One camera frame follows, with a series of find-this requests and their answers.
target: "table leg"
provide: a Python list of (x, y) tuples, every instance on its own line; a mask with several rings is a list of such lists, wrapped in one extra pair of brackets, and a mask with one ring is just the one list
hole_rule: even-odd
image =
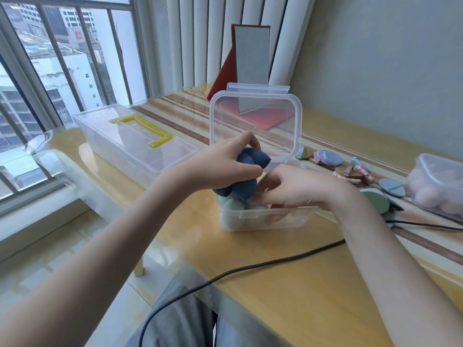
[(135, 276), (142, 276), (143, 275), (143, 257), (140, 258), (140, 260), (136, 264), (135, 268), (133, 269), (133, 274)]

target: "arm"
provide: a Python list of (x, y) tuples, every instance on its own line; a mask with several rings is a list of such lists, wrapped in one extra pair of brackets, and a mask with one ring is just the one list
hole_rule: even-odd
[(215, 144), (162, 173), (120, 218), (92, 239), (0, 321), (0, 345), (83, 346), (169, 215), (191, 193), (255, 179), (236, 162), (251, 132)]
[(258, 191), (256, 204), (315, 204), (333, 212), (396, 346), (462, 344), (461, 312), (355, 187), (330, 175), (280, 166), (262, 179)]

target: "container lid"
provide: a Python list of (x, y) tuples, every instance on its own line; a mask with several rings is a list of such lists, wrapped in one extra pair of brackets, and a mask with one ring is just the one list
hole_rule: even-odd
[(302, 105), (289, 87), (228, 83), (209, 105), (210, 144), (251, 130), (273, 162), (285, 163), (300, 147)]
[(75, 116), (90, 131), (109, 140), (124, 153), (160, 172), (198, 150), (161, 127), (120, 104), (90, 110)]

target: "transparent storage box with yellow handle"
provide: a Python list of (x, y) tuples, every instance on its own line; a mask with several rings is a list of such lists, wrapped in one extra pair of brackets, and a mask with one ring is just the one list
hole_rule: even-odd
[(120, 104), (80, 113), (75, 122), (92, 151), (145, 189), (199, 149)]

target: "plastic container with pink sponges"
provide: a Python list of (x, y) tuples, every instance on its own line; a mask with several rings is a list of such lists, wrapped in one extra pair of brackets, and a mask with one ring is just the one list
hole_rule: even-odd
[(406, 188), (420, 208), (463, 221), (463, 163), (424, 153), (416, 159)]
[[(251, 130), (259, 140), (261, 150), (270, 157), (265, 173), (280, 164), (304, 168), (295, 158), (300, 148), (302, 105), (296, 96), (288, 94), (288, 90), (289, 87), (229, 83), (227, 90), (216, 93), (210, 102), (210, 143)], [(237, 115), (241, 107), (246, 107), (246, 113)], [(245, 119), (246, 114), (257, 110), (260, 119), (265, 119), (267, 112), (267, 123), (257, 125), (252, 119)], [(279, 116), (284, 113), (286, 118), (274, 124), (275, 112)], [(228, 192), (224, 198), (217, 195), (216, 200), (220, 225), (227, 231), (302, 227), (318, 210), (317, 207), (270, 208), (271, 205), (249, 205), (233, 192)]]

